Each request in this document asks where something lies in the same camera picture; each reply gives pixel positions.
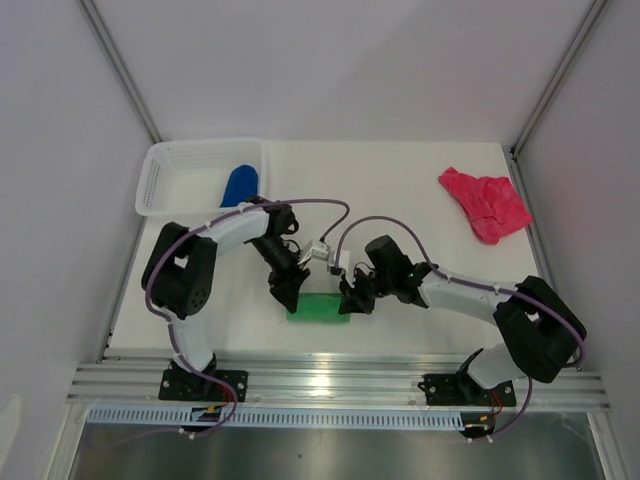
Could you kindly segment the green towel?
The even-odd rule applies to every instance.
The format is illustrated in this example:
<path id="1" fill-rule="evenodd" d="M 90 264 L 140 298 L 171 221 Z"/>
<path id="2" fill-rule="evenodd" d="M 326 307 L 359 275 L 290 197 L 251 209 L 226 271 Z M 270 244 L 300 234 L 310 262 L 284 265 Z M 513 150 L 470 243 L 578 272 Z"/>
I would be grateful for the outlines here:
<path id="1" fill-rule="evenodd" d="M 341 314 L 342 296 L 337 293 L 302 293 L 297 310 L 287 312 L 289 322 L 337 325 L 350 322 L 349 314 Z"/>

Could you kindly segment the blue towel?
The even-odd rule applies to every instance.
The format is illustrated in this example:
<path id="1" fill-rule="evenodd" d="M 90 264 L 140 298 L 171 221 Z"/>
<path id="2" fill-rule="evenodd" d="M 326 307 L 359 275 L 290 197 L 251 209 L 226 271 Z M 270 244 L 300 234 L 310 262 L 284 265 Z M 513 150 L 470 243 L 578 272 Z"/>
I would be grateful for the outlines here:
<path id="1" fill-rule="evenodd" d="M 247 198 L 257 195 L 259 174 L 251 165 L 240 165 L 231 171 L 220 203 L 221 208 L 235 207 Z"/>

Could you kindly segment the pink towel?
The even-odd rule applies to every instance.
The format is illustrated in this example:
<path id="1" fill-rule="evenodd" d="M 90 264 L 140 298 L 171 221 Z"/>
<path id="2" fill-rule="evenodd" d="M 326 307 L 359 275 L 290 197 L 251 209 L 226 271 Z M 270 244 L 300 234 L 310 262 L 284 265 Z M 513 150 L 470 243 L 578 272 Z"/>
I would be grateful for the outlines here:
<path id="1" fill-rule="evenodd" d="M 533 222 L 507 177 L 475 177 L 453 167 L 439 177 L 440 185 L 462 208 L 477 239 L 486 245 L 500 240 Z"/>

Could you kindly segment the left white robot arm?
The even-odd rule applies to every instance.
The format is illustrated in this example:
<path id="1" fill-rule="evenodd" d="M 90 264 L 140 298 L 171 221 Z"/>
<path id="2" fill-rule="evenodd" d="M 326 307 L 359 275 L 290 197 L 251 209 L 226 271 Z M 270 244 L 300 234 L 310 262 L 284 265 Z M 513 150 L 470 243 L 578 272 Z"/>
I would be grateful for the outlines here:
<path id="1" fill-rule="evenodd" d="M 198 317 L 211 296 L 217 259 L 251 244 L 270 267 L 270 294 L 289 313 L 298 309 L 299 293 L 310 270 L 282 237 L 299 229 L 292 206 L 254 197 L 233 212 L 193 230 L 176 222 L 160 232 L 141 280 L 147 309 L 165 320 L 174 362 L 185 373 L 182 388 L 197 400 L 216 390 L 217 376 L 207 369 L 214 353 Z"/>

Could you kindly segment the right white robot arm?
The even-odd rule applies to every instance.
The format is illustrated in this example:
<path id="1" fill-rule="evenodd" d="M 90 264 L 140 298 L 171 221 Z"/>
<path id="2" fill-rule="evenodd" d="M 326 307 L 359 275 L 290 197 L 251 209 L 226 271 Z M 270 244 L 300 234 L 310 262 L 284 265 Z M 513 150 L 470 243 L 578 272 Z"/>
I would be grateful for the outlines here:
<path id="1" fill-rule="evenodd" d="M 407 305 L 463 314 L 495 326 L 498 345 L 473 353 L 461 366 L 458 395 L 479 403 L 497 385 L 528 377 L 552 382 L 583 351 L 587 331 L 541 278 L 490 285 L 456 276 L 428 261 L 414 263 L 388 235 L 365 248 L 372 270 L 342 275 L 342 314 L 370 314 L 377 299 L 393 296 Z"/>

